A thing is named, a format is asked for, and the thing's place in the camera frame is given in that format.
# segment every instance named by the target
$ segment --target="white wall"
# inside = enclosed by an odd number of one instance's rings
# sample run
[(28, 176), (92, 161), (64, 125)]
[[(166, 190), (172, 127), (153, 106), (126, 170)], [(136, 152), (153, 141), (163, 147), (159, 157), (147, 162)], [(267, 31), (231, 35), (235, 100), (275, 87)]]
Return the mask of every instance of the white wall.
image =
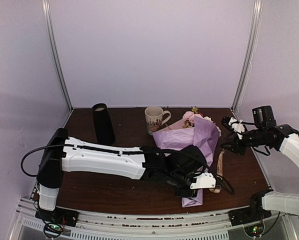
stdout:
[(230, 107), (253, 0), (50, 2), (74, 107)]
[[(251, 66), (238, 116), (252, 121), (252, 108), (271, 105), (279, 125), (299, 130), (299, 0), (264, 2)], [(257, 156), (276, 191), (299, 193), (299, 169), (288, 158), (274, 150)]]
[[(21, 157), (45, 145), (68, 115), (57, 80), (41, 0), (0, 0), (0, 240), (35, 179)], [(25, 168), (37, 172), (40, 154)]]

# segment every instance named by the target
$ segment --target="mug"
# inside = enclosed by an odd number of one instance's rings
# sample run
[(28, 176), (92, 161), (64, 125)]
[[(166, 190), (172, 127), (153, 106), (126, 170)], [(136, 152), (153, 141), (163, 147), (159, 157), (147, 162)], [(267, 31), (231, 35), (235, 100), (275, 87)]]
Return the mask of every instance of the mug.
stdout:
[[(163, 120), (163, 116), (168, 114), (169, 116)], [(147, 132), (149, 135), (153, 135), (154, 132), (160, 129), (160, 127), (171, 118), (170, 111), (164, 111), (159, 106), (149, 106), (145, 109), (145, 118)]]

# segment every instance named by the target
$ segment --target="black cylinder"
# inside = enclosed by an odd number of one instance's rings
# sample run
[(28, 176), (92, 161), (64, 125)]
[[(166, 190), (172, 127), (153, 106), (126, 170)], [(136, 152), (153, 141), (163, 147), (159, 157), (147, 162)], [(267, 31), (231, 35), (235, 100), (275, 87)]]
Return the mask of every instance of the black cylinder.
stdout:
[(108, 106), (104, 103), (98, 103), (92, 107), (92, 114), (97, 142), (102, 145), (113, 144), (115, 133)]

